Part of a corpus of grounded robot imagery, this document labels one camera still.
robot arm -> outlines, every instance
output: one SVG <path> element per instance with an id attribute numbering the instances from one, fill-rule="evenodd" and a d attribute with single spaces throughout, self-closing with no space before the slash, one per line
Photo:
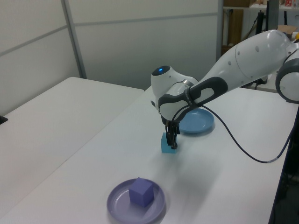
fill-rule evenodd
<path id="1" fill-rule="evenodd" d="M 278 92 L 299 103 L 298 48 L 282 32 L 271 30 L 235 45 L 199 82 L 170 66 L 157 68 L 151 75 L 151 84 L 155 106 L 166 125 L 168 145 L 177 148 L 178 124 L 187 112 L 279 69 Z"/>

plate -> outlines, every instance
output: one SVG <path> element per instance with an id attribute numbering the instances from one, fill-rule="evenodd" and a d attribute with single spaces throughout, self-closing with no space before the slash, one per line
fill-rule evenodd
<path id="1" fill-rule="evenodd" d="M 184 133 L 202 133 L 212 128 L 214 116 L 206 110 L 197 108 L 188 112 L 179 123 L 180 131 Z"/>
<path id="2" fill-rule="evenodd" d="M 111 191 L 107 199 L 107 209 L 113 218 L 124 224 L 148 224 L 162 213 L 165 207 L 165 196 L 159 185 L 147 180 L 154 186 L 154 200 L 145 208 L 132 203 L 129 187 L 135 180 L 127 180 Z"/>

table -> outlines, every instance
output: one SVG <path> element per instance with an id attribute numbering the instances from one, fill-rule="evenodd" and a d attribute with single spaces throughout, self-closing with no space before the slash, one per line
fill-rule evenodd
<path id="1" fill-rule="evenodd" d="M 36 187 L 0 224 L 116 223 L 106 209 L 122 181 L 155 181 L 166 196 L 162 224 L 268 223 L 285 152 L 271 164 L 247 157 L 216 119 L 212 132 L 179 135 L 176 154 L 162 154 L 164 126 L 151 88 Z M 277 156 L 297 105 L 278 94 L 238 88 L 207 104 L 254 157 Z"/>
<path id="2" fill-rule="evenodd" d="M 71 77 L 7 114 L 0 125 L 0 217 L 142 93 Z"/>

black cable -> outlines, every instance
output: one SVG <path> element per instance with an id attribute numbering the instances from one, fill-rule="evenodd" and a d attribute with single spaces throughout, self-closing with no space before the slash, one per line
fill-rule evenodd
<path id="1" fill-rule="evenodd" d="M 293 126 L 293 128 L 292 128 L 292 130 L 291 130 L 291 132 L 290 132 L 290 134 L 289 134 L 289 136 L 288 136 L 288 138 L 287 138 L 287 140 L 286 140 L 286 142 L 285 142 L 285 145 L 284 145 L 284 147 L 282 148 L 282 150 L 280 151 L 280 153 L 278 154 L 278 156 L 277 157 L 275 157 L 273 160 L 269 160 L 269 161 L 262 161 L 262 160 L 258 160 L 258 159 L 256 159 L 256 158 L 254 158 L 253 156 L 251 156 L 249 153 L 247 153 L 240 145 L 239 145 L 239 143 L 237 142 L 237 140 L 234 138 L 234 136 L 232 135 L 232 133 L 230 132 L 230 130 L 229 130 L 229 128 L 227 127 L 227 125 L 224 123 L 224 121 L 214 112 L 214 111 L 212 111 L 211 109 L 209 109 L 209 108 L 207 108 L 206 106 L 202 106 L 203 108 L 205 108 L 205 109 L 207 109 L 209 112 L 211 112 L 212 114 L 214 114 L 218 119 L 219 119 L 219 121 L 224 125 L 224 127 L 226 128 L 226 130 L 228 131 L 228 133 L 229 133 L 229 135 L 231 136 L 231 138 L 234 140 L 234 142 L 235 142 L 235 144 L 247 155 L 247 156 L 249 156 L 251 159 L 253 159 L 253 160 L 255 160 L 255 161 L 257 161 L 257 162 L 260 162 L 260 163 L 272 163 L 272 162 L 274 162 L 274 161 L 276 161 L 281 155 L 282 155 L 282 153 L 284 152 L 284 150 L 285 150 L 285 148 L 286 148 L 286 146 L 287 146 L 287 144 L 288 144 L 288 142 L 289 142 L 289 140 L 290 140 L 290 138 L 291 138 L 291 135 L 292 135 L 292 133 L 293 133 L 293 131 L 294 131 L 294 129 L 295 129 L 295 125 Z"/>
<path id="2" fill-rule="evenodd" d="M 285 61 L 284 61 L 284 63 L 286 62 L 286 60 L 288 60 L 288 58 L 292 55 L 292 54 L 294 54 L 296 51 L 297 51 L 298 49 L 296 49 L 293 53 L 291 53 L 288 57 L 286 57 L 286 59 L 285 59 Z"/>
<path id="3" fill-rule="evenodd" d="M 251 34 L 251 32 L 252 32 L 252 30 L 253 30 L 253 27 L 254 27 L 254 24 L 255 24 L 256 21 L 257 21 L 257 18 L 258 18 L 258 16 L 256 17 L 256 20 L 254 20 L 253 25 L 252 25 L 251 29 L 249 30 L 249 32 L 248 32 L 248 34 L 247 34 L 247 37 L 246 37 L 245 39 L 247 39 L 247 38 L 249 37 L 249 35 Z"/>
<path id="4" fill-rule="evenodd" d="M 254 87 L 254 90 L 256 90 L 257 86 L 258 86 L 258 82 L 256 82 L 256 86 Z"/>

